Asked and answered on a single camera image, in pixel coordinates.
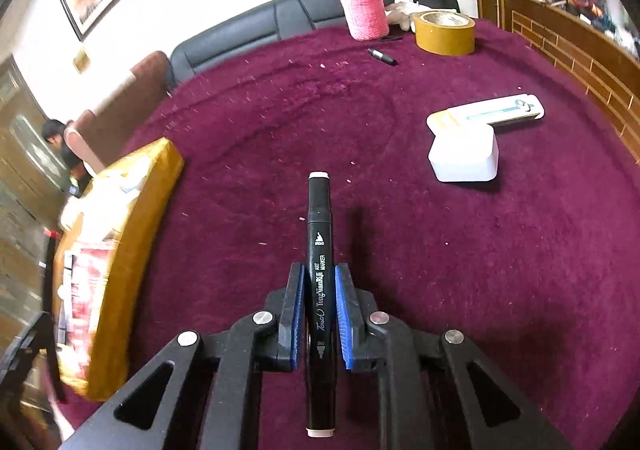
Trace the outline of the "black marker beige cap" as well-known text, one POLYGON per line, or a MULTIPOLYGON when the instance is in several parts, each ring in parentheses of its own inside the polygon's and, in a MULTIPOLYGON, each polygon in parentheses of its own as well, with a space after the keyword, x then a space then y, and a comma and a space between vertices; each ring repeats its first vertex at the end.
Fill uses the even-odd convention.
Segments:
POLYGON ((305 313, 307 435, 330 438, 337 369, 335 268, 330 177, 319 171, 308 176, 305 313))

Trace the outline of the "yellow gold tray box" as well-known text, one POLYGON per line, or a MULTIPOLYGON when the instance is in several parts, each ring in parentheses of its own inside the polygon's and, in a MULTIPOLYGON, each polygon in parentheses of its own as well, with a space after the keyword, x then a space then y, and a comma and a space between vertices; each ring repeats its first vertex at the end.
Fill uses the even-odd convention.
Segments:
POLYGON ((167 138, 96 174, 54 257, 53 298, 62 382, 90 401, 127 380, 128 343, 157 230, 183 169, 167 138))

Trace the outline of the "wooden cabinet doors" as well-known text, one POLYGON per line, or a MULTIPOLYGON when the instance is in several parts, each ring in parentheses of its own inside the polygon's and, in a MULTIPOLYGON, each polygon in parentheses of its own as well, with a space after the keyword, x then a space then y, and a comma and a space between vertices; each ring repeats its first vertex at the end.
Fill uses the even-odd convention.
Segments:
POLYGON ((41 137, 44 116, 14 58, 1 60, 1 347, 7 348, 40 309, 47 229, 70 181, 41 137))

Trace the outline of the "maroon velvet table cloth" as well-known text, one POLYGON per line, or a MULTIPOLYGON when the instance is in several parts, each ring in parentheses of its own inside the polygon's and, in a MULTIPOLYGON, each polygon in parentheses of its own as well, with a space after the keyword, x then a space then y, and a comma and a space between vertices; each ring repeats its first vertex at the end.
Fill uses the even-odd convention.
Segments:
POLYGON ((605 444, 639 386, 639 170, 601 110, 512 33, 475 52, 343 28, 273 43, 175 89, 126 144, 184 161, 129 340, 139 370, 179 332, 257 311, 306 252, 307 178, 330 175, 334 251, 413 328, 474 340, 577 449, 605 444), (516 93, 544 118, 498 135, 484 185, 437 181, 435 111, 516 93))

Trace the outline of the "seated person in black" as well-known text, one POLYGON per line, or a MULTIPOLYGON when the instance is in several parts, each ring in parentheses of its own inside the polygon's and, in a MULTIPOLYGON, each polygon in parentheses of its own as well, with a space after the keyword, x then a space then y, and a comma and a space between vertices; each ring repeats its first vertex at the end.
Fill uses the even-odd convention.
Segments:
POLYGON ((81 197, 92 180, 92 176, 87 171, 84 161, 66 144, 64 134, 72 124, 72 120, 63 123, 60 120, 49 119, 42 125, 41 136, 60 153, 61 159, 70 173, 70 178, 73 180, 74 196, 81 197))

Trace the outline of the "white square box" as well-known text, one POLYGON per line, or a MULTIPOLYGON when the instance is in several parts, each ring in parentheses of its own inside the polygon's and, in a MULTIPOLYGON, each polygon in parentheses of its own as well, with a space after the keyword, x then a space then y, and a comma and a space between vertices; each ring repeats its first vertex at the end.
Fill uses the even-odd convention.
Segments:
POLYGON ((485 183, 498 174, 499 147, 491 125, 451 125, 435 134, 427 157, 441 183, 485 183))

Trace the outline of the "white flat toothpaste box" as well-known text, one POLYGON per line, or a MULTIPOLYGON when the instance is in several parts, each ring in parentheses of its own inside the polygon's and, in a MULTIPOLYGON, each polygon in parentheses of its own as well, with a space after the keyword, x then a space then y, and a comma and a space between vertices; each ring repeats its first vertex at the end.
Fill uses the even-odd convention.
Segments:
POLYGON ((518 94, 480 100, 436 111, 425 119, 427 129, 434 135, 449 126, 484 123, 501 126, 544 118, 544 106, 533 94, 518 94))

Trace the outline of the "small black lipstick tube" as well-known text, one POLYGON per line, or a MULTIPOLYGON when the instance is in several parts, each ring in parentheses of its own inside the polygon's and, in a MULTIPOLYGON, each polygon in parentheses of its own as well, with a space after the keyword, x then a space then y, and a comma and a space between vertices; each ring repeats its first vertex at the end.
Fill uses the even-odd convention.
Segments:
POLYGON ((388 66, 397 65, 396 59, 393 59, 393 57, 390 57, 390 55, 387 55, 379 50, 376 50, 375 48, 369 48, 368 52, 373 58, 378 59, 380 62, 384 62, 385 65, 388 65, 388 66))

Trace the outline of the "brown packing tape roll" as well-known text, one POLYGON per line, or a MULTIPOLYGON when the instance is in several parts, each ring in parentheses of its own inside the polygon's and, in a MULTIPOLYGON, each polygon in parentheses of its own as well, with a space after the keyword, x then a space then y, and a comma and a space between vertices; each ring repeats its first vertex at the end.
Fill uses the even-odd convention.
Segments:
POLYGON ((466 56, 475 51, 475 21, 468 16, 428 10, 413 16, 416 45, 440 56, 466 56))

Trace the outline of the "black leather sofa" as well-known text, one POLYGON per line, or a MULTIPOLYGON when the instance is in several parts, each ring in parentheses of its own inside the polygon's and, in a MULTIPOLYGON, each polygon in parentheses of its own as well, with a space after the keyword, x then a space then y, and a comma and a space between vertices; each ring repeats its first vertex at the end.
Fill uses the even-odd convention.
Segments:
POLYGON ((180 43, 169 57, 166 81, 175 88, 229 58, 314 30, 346 24, 340 0, 273 0, 180 43))

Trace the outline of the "wooden side shelf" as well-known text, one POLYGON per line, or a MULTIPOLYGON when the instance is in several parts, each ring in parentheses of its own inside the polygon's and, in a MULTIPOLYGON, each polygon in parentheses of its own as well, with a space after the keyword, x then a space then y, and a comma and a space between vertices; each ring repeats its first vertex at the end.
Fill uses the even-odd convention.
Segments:
POLYGON ((477 0, 477 7, 570 74, 639 158, 639 62, 585 21, 535 0, 477 0))

